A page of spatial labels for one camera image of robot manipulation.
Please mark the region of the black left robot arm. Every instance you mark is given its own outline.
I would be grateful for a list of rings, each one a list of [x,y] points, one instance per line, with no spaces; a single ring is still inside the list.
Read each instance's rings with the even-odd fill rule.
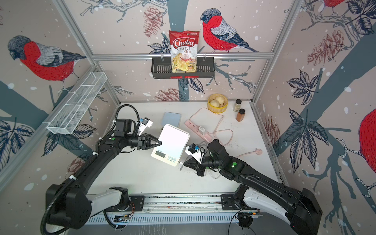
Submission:
[[[130,147],[135,151],[161,146],[162,142],[158,138],[144,133],[146,128],[152,126],[152,121],[147,117],[136,117],[137,120],[117,118],[108,133],[98,140],[95,150],[84,165],[60,185],[48,188],[46,210],[40,225],[41,234],[49,234],[47,224],[61,227],[55,232],[57,235],[68,229],[80,229],[100,212],[114,230],[121,230],[124,226],[114,224],[106,213],[107,209],[129,212],[127,219],[134,212],[142,210],[143,200],[133,201],[126,188],[111,187],[100,194],[88,194],[96,178],[116,156],[124,153],[124,148]]]

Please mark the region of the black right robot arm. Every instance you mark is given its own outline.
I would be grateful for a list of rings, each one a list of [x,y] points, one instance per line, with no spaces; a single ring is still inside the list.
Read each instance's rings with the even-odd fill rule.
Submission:
[[[225,211],[239,211],[241,227],[250,227],[252,217],[247,210],[254,209],[278,217],[298,235],[318,233],[323,211],[312,191],[299,191],[261,174],[245,161],[230,156],[217,139],[207,149],[191,144],[186,153],[189,157],[183,165],[198,176],[216,169],[224,178],[239,184],[235,193],[221,195],[221,204]]]

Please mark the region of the white charger adapter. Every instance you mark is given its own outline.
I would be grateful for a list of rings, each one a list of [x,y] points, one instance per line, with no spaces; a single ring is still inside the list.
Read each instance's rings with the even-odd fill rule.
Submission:
[[[202,136],[206,135],[206,129],[202,126],[198,127],[198,131]]]

